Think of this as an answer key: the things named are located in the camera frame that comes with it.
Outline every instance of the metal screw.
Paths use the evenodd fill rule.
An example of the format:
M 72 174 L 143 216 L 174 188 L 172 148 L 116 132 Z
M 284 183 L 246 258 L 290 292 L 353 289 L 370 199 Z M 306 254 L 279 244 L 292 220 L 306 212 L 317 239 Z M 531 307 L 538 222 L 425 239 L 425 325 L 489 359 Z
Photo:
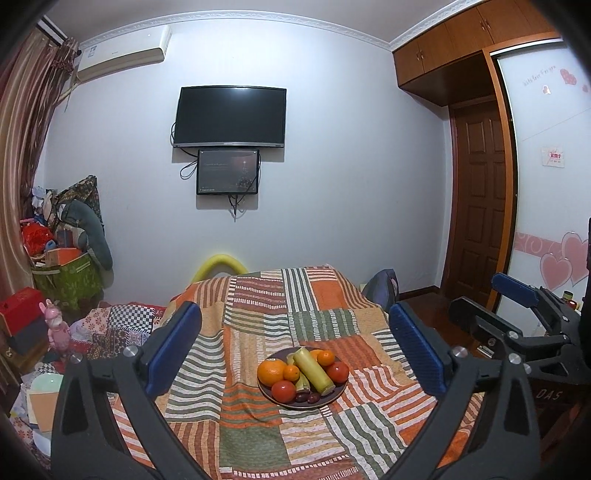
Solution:
M 468 350 L 462 346 L 455 346 L 452 348 L 452 354 L 458 358 L 466 358 L 468 356 Z
M 76 352 L 70 355 L 70 362 L 77 365 L 82 362 L 82 354 L 80 352 Z
M 521 357 L 517 355 L 517 353 L 510 353 L 509 362 L 511 362 L 513 365 L 519 365 L 521 363 Z
M 136 356 L 138 354 L 138 348 L 135 345 L 126 346 L 123 349 L 124 356 Z

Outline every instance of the bed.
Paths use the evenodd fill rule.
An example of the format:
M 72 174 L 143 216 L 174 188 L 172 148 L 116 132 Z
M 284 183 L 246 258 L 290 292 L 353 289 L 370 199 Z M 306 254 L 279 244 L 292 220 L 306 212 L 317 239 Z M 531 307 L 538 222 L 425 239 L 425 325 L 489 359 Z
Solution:
M 156 404 L 212 479 L 378 479 L 436 405 L 415 380 L 387 317 L 330 266 L 263 271 L 190 285 L 203 325 L 170 390 Z M 258 364 L 292 346 L 330 349 L 351 370 L 344 394 L 313 411 L 281 408 L 260 393 Z M 474 395 L 442 464 L 459 456 L 481 397 Z M 125 409 L 113 412 L 131 455 L 151 465 Z

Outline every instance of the pink toy figure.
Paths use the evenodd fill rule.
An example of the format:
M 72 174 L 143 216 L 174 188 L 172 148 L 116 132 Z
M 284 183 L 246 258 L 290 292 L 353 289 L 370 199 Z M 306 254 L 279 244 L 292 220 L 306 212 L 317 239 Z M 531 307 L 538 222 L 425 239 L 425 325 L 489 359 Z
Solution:
M 47 307 L 40 303 L 39 308 L 45 314 L 45 322 L 49 327 L 47 331 L 49 344 L 61 356 L 65 356 L 70 346 L 72 335 L 70 333 L 70 327 L 61 317 L 61 310 L 51 303 L 49 299 L 47 300 Z

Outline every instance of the fabric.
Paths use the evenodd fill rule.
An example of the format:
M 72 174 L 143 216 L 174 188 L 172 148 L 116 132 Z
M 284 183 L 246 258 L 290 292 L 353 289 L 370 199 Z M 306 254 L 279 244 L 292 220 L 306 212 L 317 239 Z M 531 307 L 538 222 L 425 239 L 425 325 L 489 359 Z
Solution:
M 310 468 L 314 478 L 378 479 L 436 405 L 413 380 L 386 314 L 330 267 L 192 284 L 161 325 L 185 300 L 200 304 L 203 326 L 162 397 L 163 415 L 213 479 L 304 480 Z M 345 393 L 319 410 L 281 408 L 257 387 L 263 359 L 300 345 L 331 349 L 351 369 Z M 459 456 L 480 402 L 472 398 L 442 465 Z M 125 413 L 115 415 L 132 455 L 150 465 Z
M 109 328 L 151 333 L 155 310 L 142 305 L 115 305 L 109 314 Z
M 31 217 L 33 178 L 76 50 L 73 40 L 58 48 L 33 29 L 0 76 L 0 298 L 33 284 L 18 221 Z
M 32 267 L 35 286 L 60 308 L 80 310 L 84 299 L 91 299 L 103 288 L 95 263 L 88 253 L 55 267 Z

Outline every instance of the tangerine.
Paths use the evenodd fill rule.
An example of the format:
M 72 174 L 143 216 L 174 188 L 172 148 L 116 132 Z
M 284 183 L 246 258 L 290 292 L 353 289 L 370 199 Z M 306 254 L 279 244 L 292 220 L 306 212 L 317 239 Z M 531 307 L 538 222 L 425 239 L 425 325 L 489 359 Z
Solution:
M 283 370 L 283 380 L 297 382 L 300 379 L 300 369 L 295 365 L 287 365 Z
M 263 360 L 256 369 L 256 376 L 266 387 L 272 387 L 275 383 L 283 380 L 283 370 L 287 364 L 278 358 Z
M 319 354 L 320 352 L 324 352 L 324 350 L 320 350 L 320 349 L 312 350 L 312 351 L 310 352 L 310 355 L 312 356 L 312 358 L 313 358 L 314 360 L 318 361 L 318 354 Z
M 318 354 L 316 357 L 316 361 L 323 367 L 328 367 L 329 365 L 334 364 L 335 362 L 335 355 L 330 350 L 323 350 Z

